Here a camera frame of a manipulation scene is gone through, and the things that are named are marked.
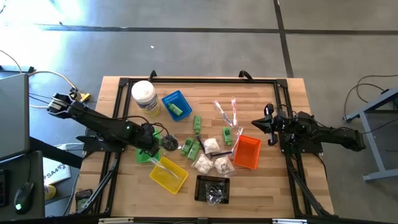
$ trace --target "green toy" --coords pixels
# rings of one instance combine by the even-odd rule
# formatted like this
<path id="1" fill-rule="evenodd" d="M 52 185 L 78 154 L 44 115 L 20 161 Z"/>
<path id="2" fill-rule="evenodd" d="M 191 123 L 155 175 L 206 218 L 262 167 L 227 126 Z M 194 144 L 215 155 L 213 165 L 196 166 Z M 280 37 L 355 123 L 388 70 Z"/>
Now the green toy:
<path id="1" fill-rule="evenodd" d="M 186 156 L 189 150 L 191 149 L 193 144 L 193 138 L 188 137 L 187 140 L 185 140 L 185 144 L 181 149 L 181 155 Z"/>
<path id="2" fill-rule="evenodd" d="M 182 114 L 182 110 L 175 106 L 173 103 L 168 104 L 169 110 L 172 111 L 175 115 L 180 116 Z"/>
<path id="3" fill-rule="evenodd" d="M 189 151 L 188 159 L 194 161 L 197 158 L 200 146 L 198 141 L 194 141 L 191 147 L 191 151 Z"/>
<path id="4" fill-rule="evenodd" d="M 231 128 L 230 127 L 223 128 L 223 134 L 226 145 L 231 146 L 232 145 Z"/>
<path id="5" fill-rule="evenodd" d="M 196 115 L 193 117 L 193 130 L 195 130 L 195 134 L 200 134 L 201 116 Z"/>
<path id="6" fill-rule="evenodd" d="M 157 128 L 155 128 L 154 131 L 154 136 L 157 139 L 157 141 L 160 144 L 160 133 L 159 130 Z M 159 160 L 160 159 L 160 153 L 157 152 L 157 154 L 154 156 L 155 159 Z M 141 153 L 141 149 L 136 149 L 136 161 L 138 163 L 142 163 L 142 162 L 149 162 L 150 161 L 150 156 L 146 153 Z"/>

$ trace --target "yellow bowl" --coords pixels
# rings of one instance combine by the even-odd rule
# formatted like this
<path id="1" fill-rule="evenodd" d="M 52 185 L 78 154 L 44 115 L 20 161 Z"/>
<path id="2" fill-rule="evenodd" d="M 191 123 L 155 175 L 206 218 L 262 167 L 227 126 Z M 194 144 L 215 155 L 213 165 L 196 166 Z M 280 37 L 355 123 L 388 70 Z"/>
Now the yellow bowl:
<path id="1" fill-rule="evenodd" d="M 182 184 L 188 177 L 188 172 L 174 164 L 170 159 L 162 157 L 160 159 L 160 164 L 169 171 L 173 172 L 176 176 L 171 174 L 169 171 L 163 169 L 161 166 L 156 165 L 149 177 L 160 184 L 162 187 L 166 188 L 169 192 L 176 194 L 180 190 Z"/>

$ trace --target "wooden table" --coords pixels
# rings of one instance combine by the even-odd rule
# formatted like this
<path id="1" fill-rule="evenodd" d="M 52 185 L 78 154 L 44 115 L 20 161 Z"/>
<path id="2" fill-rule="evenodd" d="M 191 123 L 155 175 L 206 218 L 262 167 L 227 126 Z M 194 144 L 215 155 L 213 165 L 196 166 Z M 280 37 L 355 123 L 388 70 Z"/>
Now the wooden table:
<path id="1" fill-rule="evenodd" d="M 120 77 L 103 78 L 96 111 L 112 116 L 119 79 Z M 289 78 L 287 81 L 293 110 L 310 113 L 303 79 Z M 263 109 L 267 103 L 275 105 L 272 85 L 155 83 L 154 86 L 160 99 L 180 90 L 192 107 L 191 115 L 177 123 L 171 119 L 163 104 L 161 114 L 156 118 L 149 118 L 151 123 L 161 122 L 177 137 L 180 144 L 183 144 L 187 137 L 194 135 L 193 116 L 196 114 L 202 117 L 201 133 L 203 138 L 222 135 L 222 127 L 225 127 L 226 124 L 220 114 L 215 111 L 213 102 L 218 100 L 226 113 L 231 116 L 231 98 L 234 96 L 237 101 L 238 123 L 240 127 L 244 128 L 243 134 L 262 140 L 258 168 L 250 170 L 235 166 L 236 172 L 230 177 L 229 204 L 209 206 L 205 202 L 194 201 L 195 182 L 199 172 L 195 168 L 191 168 L 192 162 L 181 156 L 180 151 L 167 152 L 165 155 L 189 172 L 182 188 L 178 194 L 174 195 L 149 177 L 154 165 L 151 163 L 138 164 L 134 148 L 129 146 L 121 158 L 112 216 L 229 218 L 287 218 L 294 216 L 285 157 L 279 151 L 279 144 L 268 146 L 269 136 L 251 124 L 252 120 L 264 117 Z M 119 116 L 122 115 L 122 111 L 123 104 L 119 110 Z M 131 114 L 143 115 L 132 98 L 129 108 L 129 115 Z M 139 118 L 134 118 L 133 121 L 142 123 Z M 103 157 L 103 152 L 96 152 L 83 161 L 76 191 L 95 190 L 100 179 Z M 303 154 L 303 164 L 309 189 L 324 208 L 333 213 L 325 171 L 321 162 L 314 155 Z M 210 175 L 216 174 L 215 169 L 210 172 Z M 302 194 L 299 187 L 297 188 L 300 206 L 304 211 Z M 105 188 L 103 194 L 103 208 L 107 196 L 108 187 Z M 72 203 L 71 211 L 75 211 L 75 202 Z"/>

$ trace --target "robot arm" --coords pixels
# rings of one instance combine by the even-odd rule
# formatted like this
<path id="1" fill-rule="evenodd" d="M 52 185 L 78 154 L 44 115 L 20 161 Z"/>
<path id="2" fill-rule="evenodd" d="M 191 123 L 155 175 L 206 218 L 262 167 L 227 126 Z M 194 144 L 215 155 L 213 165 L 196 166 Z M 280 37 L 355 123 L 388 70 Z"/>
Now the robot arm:
<path id="1" fill-rule="evenodd" d="M 347 149 L 361 151 L 365 149 L 362 135 L 350 128 L 328 128 L 318 125 L 317 121 L 307 113 L 299 112 L 293 118 L 280 114 L 272 117 L 274 106 L 268 104 L 264 108 L 265 118 L 252 121 L 252 124 L 266 134 L 270 134 L 268 145 L 278 142 L 275 131 L 289 134 L 289 144 L 298 146 L 301 142 L 316 141 L 341 144 Z"/>
<path id="2" fill-rule="evenodd" d="M 47 111 L 58 118 L 74 119 L 95 131 L 104 142 L 129 144 L 142 149 L 151 157 L 159 151 L 159 143 L 153 135 L 155 130 L 151 124 L 138 125 L 124 119 L 112 119 L 79 101 L 71 100 L 68 95 L 58 93 L 53 96 Z"/>

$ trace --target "concrete floor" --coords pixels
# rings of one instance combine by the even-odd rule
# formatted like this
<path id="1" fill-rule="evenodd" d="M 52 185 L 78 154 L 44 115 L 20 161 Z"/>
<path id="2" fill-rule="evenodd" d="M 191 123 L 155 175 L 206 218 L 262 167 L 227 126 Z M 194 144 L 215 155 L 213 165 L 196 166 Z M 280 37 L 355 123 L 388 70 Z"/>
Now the concrete floor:
<path id="1" fill-rule="evenodd" d="M 278 28 L 272 0 L 55 2 L 66 25 Z M 398 2 L 395 0 L 279 2 L 286 29 L 398 29 Z M 10 4 L 0 16 L 0 22 L 21 22 L 20 17 L 12 16 L 15 9 L 18 6 Z M 57 24 L 59 21 L 54 16 L 56 13 L 40 14 L 49 16 L 33 16 L 29 23 Z M 20 64 L 66 75 L 81 91 L 90 92 L 94 101 L 105 75 L 149 75 L 151 70 L 156 70 L 158 75 L 236 76 L 245 69 L 254 77 L 287 76 L 279 34 L 44 32 L 26 26 L 16 27 L 2 28 L 5 32 L 0 36 L 1 49 L 13 55 Z M 294 77 L 305 79 L 312 113 L 317 120 L 330 126 L 343 125 L 341 117 L 346 94 L 361 77 L 397 73 L 396 37 L 287 35 Z M 12 63 L 2 55 L 0 62 Z M 391 88 L 397 81 L 398 78 L 384 78 L 367 82 Z M 32 93 L 50 96 L 68 89 L 67 83 L 51 75 L 38 75 L 30 80 Z M 366 86 L 361 93 L 366 99 L 375 99 L 380 94 L 377 89 Z M 361 105 L 364 103 L 352 95 L 348 111 Z M 358 122 L 351 126 L 361 129 Z M 84 130 L 74 121 L 30 109 L 31 136 L 49 144 L 77 142 L 75 136 L 83 134 Z M 370 184 L 362 181 L 362 174 L 377 171 L 370 150 L 351 152 L 324 144 L 324 151 L 337 215 L 397 222 L 398 178 Z"/>

